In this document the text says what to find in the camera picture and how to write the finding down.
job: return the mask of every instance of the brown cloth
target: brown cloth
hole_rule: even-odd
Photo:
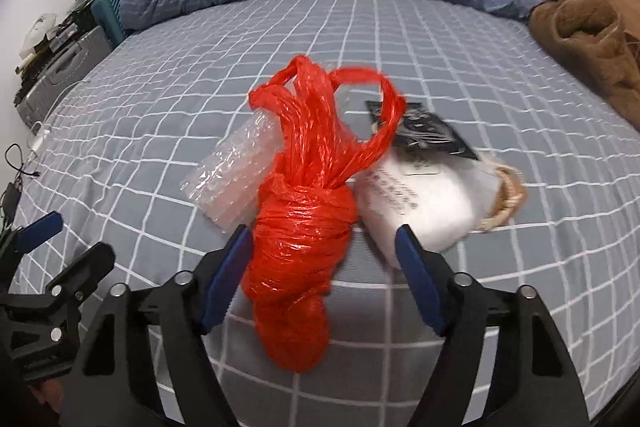
[[[640,130],[640,70],[620,13],[608,0],[560,0],[529,20],[544,50]]]

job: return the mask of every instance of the bubble wrap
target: bubble wrap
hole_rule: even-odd
[[[340,114],[348,107],[349,95],[350,86],[340,86],[335,92]],[[232,233],[238,225],[252,226],[258,214],[258,186],[283,148],[280,120],[269,111],[257,109],[195,168],[180,188],[225,232]]]

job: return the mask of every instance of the bed sheet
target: bed sheet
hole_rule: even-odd
[[[160,284],[221,247],[180,182],[248,117],[248,91],[296,54],[384,71],[477,150],[523,171],[530,195],[518,215],[446,259],[488,286],[540,291],[596,414],[640,362],[639,135],[525,25],[443,1],[247,0],[130,36],[50,118],[42,177],[28,182],[17,224],[58,210],[65,229],[23,260],[20,290],[41,291],[89,245],[111,243],[116,267],[84,304],[87,324],[113,283]],[[364,102],[377,95],[351,93],[345,120],[360,138],[370,136]],[[326,297],[331,342],[311,372],[268,359],[240,292],[206,337],[243,425],[406,425],[442,341],[369,245],[354,227]],[[496,340],[489,331],[468,419],[486,399]],[[162,399],[178,417],[158,331],[152,343]]]

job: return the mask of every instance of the black card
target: black card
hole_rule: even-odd
[[[382,102],[367,100],[366,105],[371,120],[379,125]],[[437,114],[427,111],[419,102],[406,104],[393,144],[407,150],[433,150],[479,160],[453,127],[442,121]]]

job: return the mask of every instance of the white bag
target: white bag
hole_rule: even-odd
[[[488,216],[501,184],[491,163],[447,153],[415,154],[391,149],[361,172],[354,186],[364,225],[398,269],[399,227],[409,225],[425,250],[443,252]]]

